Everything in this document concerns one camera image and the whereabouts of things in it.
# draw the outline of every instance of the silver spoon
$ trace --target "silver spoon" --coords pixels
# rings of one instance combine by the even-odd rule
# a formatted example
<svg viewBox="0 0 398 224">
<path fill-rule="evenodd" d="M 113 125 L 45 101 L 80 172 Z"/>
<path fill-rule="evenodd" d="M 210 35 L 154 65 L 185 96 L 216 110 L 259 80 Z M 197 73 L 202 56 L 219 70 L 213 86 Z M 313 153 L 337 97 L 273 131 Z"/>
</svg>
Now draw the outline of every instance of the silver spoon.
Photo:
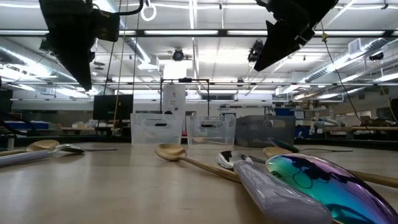
<svg viewBox="0 0 398 224">
<path fill-rule="evenodd" d="M 321 203 L 256 167 L 248 156 L 223 151 L 215 160 L 221 167 L 235 171 L 261 212 L 276 223 L 332 223 L 329 210 Z"/>
<path fill-rule="evenodd" d="M 74 144 L 61 144 L 56 146 L 54 150 L 49 151 L 53 154 L 58 151 L 71 152 L 71 153 L 85 153 L 85 152 L 102 152 L 102 151 L 117 151 L 118 149 L 83 149 L 80 146 Z"/>
</svg>

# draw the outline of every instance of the white ring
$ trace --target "white ring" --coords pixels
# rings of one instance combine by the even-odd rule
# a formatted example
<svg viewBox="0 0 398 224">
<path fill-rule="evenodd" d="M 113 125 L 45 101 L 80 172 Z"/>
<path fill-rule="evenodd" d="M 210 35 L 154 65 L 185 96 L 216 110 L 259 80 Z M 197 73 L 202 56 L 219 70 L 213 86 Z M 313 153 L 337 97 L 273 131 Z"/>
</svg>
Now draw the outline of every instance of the white ring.
<svg viewBox="0 0 398 224">
<path fill-rule="evenodd" d="M 154 13 L 152 14 L 152 16 L 151 16 L 150 18 L 147 18 L 147 17 L 145 16 L 145 14 L 144 14 L 145 9 L 147 9 L 147 8 L 153 8 L 153 9 L 154 9 Z M 155 17 L 156 17 L 156 7 L 155 7 L 155 6 L 152 6 L 152 5 L 151 5 L 151 6 L 146 6 L 145 8 L 143 8 L 143 9 L 141 10 L 141 17 L 142 17 L 143 20 L 145 20 L 145 21 L 147 21 L 147 22 L 149 22 L 149 21 L 155 19 Z"/>
</svg>

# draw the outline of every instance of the transparent container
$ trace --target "transparent container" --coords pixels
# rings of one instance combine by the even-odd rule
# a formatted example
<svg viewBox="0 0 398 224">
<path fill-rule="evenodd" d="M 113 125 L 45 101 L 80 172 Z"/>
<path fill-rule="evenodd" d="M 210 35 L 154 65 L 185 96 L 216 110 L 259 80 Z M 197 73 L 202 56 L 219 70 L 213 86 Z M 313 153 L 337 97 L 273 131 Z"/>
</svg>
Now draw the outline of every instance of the transparent container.
<svg viewBox="0 0 398 224">
<path fill-rule="evenodd" d="M 234 116 L 187 116 L 189 146 L 228 147 L 235 142 Z"/>
<path fill-rule="evenodd" d="M 132 144 L 181 144 L 182 121 L 173 114 L 131 114 Z"/>
<path fill-rule="evenodd" d="M 267 138 L 294 144 L 295 116 L 250 115 L 236 120 L 236 144 L 245 147 L 268 147 Z"/>
</svg>

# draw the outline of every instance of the workbench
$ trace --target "workbench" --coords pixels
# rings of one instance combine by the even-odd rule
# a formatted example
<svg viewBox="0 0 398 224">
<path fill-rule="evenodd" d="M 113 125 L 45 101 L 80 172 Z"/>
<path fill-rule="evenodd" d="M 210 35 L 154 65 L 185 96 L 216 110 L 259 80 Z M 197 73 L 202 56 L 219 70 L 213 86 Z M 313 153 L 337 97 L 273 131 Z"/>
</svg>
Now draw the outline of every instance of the workbench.
<svg viewBox="0 0 398 224">
<path fill-rule="evenodd" d="M 49 159 L 0 168 L 0 223 L 272 223 L 264 219 L 241 184 L 184 161 L 165 161 L 156 156 L 154 146 L 78 145 L 119 150 L 80 155 L 59 152 Z M 265 159 L 262 149 L 235 149 Z M 215 156 L 222 150 L 198 147 L 187 153 L 199 161 L 216 164 Z M 347 169 L 398 177 L 398 152 L 306 152 Z M 370 186 L 398 208 L 397 189 Z"/>
</svg>

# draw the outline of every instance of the spoon handle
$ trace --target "spoon handle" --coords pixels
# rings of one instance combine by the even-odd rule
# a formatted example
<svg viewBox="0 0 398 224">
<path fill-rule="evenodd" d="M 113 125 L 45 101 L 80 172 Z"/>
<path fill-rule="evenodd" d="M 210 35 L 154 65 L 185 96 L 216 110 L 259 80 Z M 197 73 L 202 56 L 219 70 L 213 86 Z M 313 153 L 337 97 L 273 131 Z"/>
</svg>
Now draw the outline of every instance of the spoon handle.
<svg viewBox="0 0 398 224">
<path fill-rule="evenodd" d="M 25 151 L 25 150 L 4 151 L 4 152 L 0 152 L 0 157 L 1 156 L 16 155 L 16 154 L 25 153 L 25 152 L 27 152 L 27 151 Z"/>
<path fill-rule="evenodd" d="M 183 160 L 189 164 L 192 164 L 194 166 L 197 166 L 199 168 L 202 168 L 204 170 L 207 170 L 208 172 L 220 175 L 220 176 L 224 177 L 225 179 L 232 180 L 232 181 L 235 181 L 238 183 L 241 182 L 234 172 L 226 170 L 224 168 L 204 164 L 200 161 L 197 161 L 196 159 L 191 159 L 191 158 L 185 157 L 185 156 L 181 157 L 181 160 Z"/>
<path fill-rule="evenodd" d="M 348 171 L 363 181 L 368 181 L 370 183 L 398 188 L 398 179 L 396 178 L 386 177 L 383 175 L 369 174 L 355 170 L 348 170 Z"/>
<path fill-rule="evenodd" d="M 326 207 L 255 165 L 238 161 L 234 171 L 262 213 L 276 223 L 332 223 Z"/>
<path fill-rule="evenodd" d="M 0 167 L 44 159 L 49 156 L 50 154 L 47 151 L 26 152 L 18 155 L 4 156 L 0 157 Z"/>
</svg>

